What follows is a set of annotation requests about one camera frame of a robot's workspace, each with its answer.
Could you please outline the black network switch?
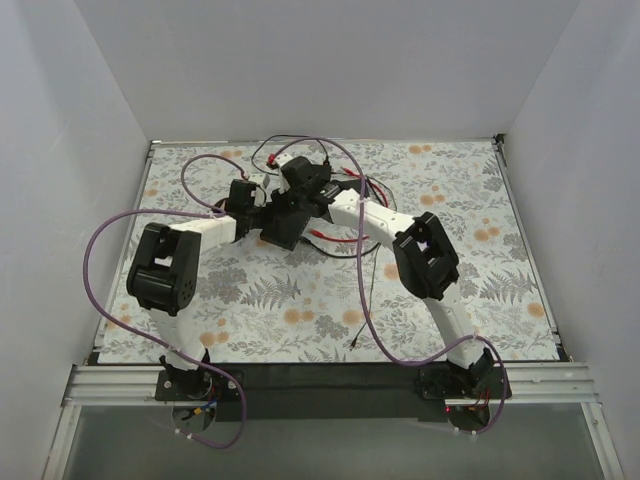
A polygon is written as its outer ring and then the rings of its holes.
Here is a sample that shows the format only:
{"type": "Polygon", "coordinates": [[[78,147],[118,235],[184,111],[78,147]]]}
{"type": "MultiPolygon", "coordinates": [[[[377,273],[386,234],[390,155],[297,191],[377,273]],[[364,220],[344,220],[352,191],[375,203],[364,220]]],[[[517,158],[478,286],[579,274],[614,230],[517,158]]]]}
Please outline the black network switch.
{"type": "Polygon", "coordinates": [[[291,204],[269,203],[261,213],[260,239],[293,251],[310,219],[308,212],[291,204]]]}

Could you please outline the floral patterned table mat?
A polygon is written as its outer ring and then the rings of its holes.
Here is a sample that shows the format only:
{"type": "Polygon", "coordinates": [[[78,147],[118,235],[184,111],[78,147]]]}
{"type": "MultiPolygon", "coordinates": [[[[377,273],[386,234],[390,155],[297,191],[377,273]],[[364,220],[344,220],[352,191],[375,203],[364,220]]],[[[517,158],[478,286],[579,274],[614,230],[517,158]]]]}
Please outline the floral patterned table mat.
{"type": "MultiPolygon", "coordinates": [[[[262,174],[277,143],[155,147],[131,225],[170,224],[225,198],[241,171],[262,174]]],[[[395,210],[434,213],[459,255],[460,291],[475,331],[507,361],[558,358],[555,322],[530,259],[504,168],[491,141],[314,142],[292,155],[329,160],[338,179],[362,169],[395,210]]],[[[354,231],[312,220],[286,251],[257,232],[210,251],[199,269],[191,324],[219,362],[384,361],[442,346],[426,307],[403,288],[393,254],[373,242],[356,261],[354,231]]]]}

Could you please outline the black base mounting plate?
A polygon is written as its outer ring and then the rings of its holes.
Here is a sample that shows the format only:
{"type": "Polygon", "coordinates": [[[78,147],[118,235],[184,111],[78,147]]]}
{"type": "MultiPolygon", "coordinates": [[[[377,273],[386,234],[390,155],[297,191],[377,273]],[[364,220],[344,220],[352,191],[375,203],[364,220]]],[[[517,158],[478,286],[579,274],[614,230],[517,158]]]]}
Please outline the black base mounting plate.
{"type": "MultiPolygon", "coordinates": [[[[193,404],[214,409],[220,422],[238,421],[246,412],[251,420],[304,419],[416,419],[421,422],[453,421],[462,429],[481,429],[490,419],[489,396],[486,390],[478,398],[463,398],[460,403],[445,399],[429,399],[425,394],[413,394],[399,389],[347,393],[276,392],[246,394],[241,383],[228,371],[213,375],[208,394],[193,404]]],[[[508,399],[508,385],[502,385],[498,401],[508,399]]]]}

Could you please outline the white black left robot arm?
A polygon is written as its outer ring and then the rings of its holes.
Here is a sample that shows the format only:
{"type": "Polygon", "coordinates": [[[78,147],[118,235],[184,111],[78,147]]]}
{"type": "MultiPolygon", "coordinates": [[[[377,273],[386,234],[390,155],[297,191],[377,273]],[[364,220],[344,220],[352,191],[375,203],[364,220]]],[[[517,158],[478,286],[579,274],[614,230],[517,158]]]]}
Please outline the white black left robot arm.
{"type": "Polygon", "coordinates": [[[182,358],[209,360],[190,320],[201,257],[240,240],[258,226],[268,185],[265,174],[235,180],[226,201],[226,215],[174,225],[151,222],[140,237],[127,277],[127,292],[149,313],[159,338],[167,344],[160,363],[169,381],[191,399],[204,398],[213,384],[211,373],[182,358]]]}

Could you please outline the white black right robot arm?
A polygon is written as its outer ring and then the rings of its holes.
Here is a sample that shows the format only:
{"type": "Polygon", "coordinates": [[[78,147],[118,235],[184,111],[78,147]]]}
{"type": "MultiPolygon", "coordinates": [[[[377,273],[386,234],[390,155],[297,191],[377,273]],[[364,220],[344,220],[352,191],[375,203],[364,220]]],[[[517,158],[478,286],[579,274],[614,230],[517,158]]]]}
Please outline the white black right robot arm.
{"type": "Polygon", "coordinates": [[[378,203],[370,199],[364,175],[347,184],[334,179],[328,163],[282,153],[271,156],[267,165],[278,173],[280,185],[271,195],[275,212],[262,239],[291,250],[311,219],[323,219],[356,231],[357,260],[366,239],[387,248],[394,254],[402,285],[425,304],[445,343],[446,363],[435,381],[437,391],[465,396],[485,392],[498,356],[476,336],[467,317],[459,257],[437,216],[411,216],[378,203]]]}

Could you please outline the aluminium frame rail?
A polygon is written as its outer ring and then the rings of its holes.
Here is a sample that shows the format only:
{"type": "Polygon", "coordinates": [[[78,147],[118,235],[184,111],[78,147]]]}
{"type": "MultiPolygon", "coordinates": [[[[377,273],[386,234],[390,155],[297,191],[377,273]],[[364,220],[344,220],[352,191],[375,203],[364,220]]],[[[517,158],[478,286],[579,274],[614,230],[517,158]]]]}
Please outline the aluminium frame rail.
{"type": "MultiPolygon", "coordinates": [[[[571,362],[525,362],[506,365],[503,376],[497,366],[477,391],[464,392],[445,379],[443,362],[421,368],[393,363],[244,363],[225,364],[250,393],[347,393],[349,391],[399,389],[425,394],[429,399],[460,403],[476,399],[488,390],[498,402],[502,385],[514,403],[591,403],[599,400],[588,367],[571,362]]],[[[136,405],[151,402],[192,404],[199,397],[187,394],[159,365],[81,366],[72,369],[63,401],[69,405],[136,405]]]]}

